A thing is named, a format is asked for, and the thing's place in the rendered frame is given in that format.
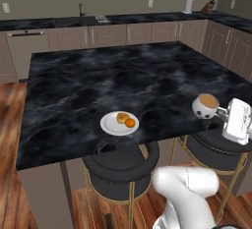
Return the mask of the beige dishwasher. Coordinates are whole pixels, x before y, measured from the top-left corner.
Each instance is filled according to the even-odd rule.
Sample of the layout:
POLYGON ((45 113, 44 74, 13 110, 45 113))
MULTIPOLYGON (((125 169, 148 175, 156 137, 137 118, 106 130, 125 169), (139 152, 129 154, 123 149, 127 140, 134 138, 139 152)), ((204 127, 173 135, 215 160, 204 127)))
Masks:
POLYGON ((6 31, 9 48, 19 80, 29 77, 33 53, 49 50, 45 29, 6 31))

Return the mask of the brown knife block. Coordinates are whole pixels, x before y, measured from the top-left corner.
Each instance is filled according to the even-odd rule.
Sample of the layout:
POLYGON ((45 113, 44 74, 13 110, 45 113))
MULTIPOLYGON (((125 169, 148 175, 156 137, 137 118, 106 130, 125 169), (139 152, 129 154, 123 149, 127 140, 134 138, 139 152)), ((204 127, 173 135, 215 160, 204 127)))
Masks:
POLYGON ((206 13, 206 14, 210 14, 214 10, 214 6, 215 6, 215 0, 211 0, 203 7, 201 12, 206 13))

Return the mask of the white round plate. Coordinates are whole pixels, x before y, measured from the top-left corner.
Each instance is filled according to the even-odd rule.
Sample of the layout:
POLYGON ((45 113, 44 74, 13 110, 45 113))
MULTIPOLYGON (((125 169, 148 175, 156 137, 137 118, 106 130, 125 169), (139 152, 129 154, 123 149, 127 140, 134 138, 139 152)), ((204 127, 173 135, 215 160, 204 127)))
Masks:
POLYGON ((105 114, 101 119, 100 119, 100 126, 101 128, 108 134, 113 135, 113 136, 127 136, 130 134, 133 134, 136 132, 139 128, 139 120, 138 118, 129 112, 125 111, 113 111, 110 113, 105 114), (118 113, 127 113, 129 115, 129 118, 132 118, 135 120, 135 126, 133 128, 128 128, 125 123, 124 124, 119 124, 117 122, 117 114, 118 113))

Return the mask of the black stool with gold legs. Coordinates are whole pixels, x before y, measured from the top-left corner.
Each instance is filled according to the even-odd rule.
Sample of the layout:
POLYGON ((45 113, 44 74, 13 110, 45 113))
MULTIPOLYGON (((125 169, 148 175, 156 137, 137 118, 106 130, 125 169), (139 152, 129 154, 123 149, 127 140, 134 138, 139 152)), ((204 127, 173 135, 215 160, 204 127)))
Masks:
POLYGON ((128 229, 133 229, 134 202, 149 190, 159 159, 157 142, 146 143, 145 148, 147 157, 132 145, 83 158, 92 189, 108 202, 129 205, 128 229))
POLYGON ((197 166, 213 169, 219 176, 230 177, 227 189, 220 198, 216 216, 216 221, 220 221, 230 195, 238 195, 243 191, 242 181, 248 168, 252 166, 252 141, 242 146, 226 140, 219 129, 177 137, 173 139, 170 165, 173 164, 178 143, 197 166))

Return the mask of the beige kitchen island base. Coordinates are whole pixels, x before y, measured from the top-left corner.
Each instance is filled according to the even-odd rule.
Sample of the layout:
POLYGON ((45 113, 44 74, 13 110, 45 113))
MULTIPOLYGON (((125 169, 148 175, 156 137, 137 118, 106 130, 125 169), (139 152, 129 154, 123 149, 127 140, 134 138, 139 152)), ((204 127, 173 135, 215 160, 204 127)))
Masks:
POLYGON ((75 229, 65 162, 19 172, 38 229, 75 229))

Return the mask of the beige base cupboard run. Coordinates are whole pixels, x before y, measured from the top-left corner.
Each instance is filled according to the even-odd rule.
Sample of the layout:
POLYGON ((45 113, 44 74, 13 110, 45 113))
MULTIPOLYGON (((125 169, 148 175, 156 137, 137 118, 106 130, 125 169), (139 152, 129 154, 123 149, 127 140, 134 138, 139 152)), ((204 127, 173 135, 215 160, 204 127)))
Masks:
POLYGON ((207 20, 48 29, 51 51, 181 41, 201 52, 207 20))
POLYGON ((252 33, 209 21, 202 53, 252 83, 252 33))

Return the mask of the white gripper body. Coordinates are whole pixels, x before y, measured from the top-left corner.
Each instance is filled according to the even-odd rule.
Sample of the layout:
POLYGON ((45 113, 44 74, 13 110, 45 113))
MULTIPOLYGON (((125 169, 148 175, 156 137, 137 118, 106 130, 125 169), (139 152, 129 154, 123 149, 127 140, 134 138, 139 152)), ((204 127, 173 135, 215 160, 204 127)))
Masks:
POLYGON ((250 105, 240 99, 233 98, 227 107, 227 117, 222 135, 241 145, 246 145, 250 139, 250 105))

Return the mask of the white spotted coffee mug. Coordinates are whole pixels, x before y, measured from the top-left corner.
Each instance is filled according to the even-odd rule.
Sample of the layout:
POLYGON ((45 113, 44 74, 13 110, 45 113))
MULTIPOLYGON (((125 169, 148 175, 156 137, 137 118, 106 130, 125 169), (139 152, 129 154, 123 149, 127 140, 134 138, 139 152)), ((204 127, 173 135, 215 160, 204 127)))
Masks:
POLYGON ((201 119, 212 119, 219 107, 219 101, 209 93, 200 94, 192 103, 193 113, 201 119))

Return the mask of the golden brown pastry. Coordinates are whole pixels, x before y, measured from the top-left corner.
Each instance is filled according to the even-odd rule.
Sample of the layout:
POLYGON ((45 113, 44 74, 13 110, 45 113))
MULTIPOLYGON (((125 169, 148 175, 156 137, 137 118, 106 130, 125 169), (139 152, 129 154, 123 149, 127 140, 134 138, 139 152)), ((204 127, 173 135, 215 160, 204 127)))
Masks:
POLYGON ((119 124, 124 124, 127 119, 129 119, 129 115, 127 113, 118 113, 117 114, 117 122, 119 124))

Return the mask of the white paper towel roll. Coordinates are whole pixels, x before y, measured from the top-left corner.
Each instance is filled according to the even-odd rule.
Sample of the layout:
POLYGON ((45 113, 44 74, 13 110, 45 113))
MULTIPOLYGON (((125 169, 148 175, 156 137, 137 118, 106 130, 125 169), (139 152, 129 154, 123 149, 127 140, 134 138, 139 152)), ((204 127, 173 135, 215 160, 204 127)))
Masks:
POLYGON ((185 0, 185 7, 182 13, 192 14, 192 4, 193 4, 193 0, 185 0))

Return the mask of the steel sink basin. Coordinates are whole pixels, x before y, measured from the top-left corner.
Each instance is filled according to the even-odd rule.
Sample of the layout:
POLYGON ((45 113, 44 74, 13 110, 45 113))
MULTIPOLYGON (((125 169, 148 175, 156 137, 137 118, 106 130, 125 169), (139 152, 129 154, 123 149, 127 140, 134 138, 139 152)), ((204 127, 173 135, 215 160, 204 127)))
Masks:
POLYGON ((98 23, 101 24, 110 23, 110 19, 108 19, 106 16, 95 16, 95 19, 98 23))

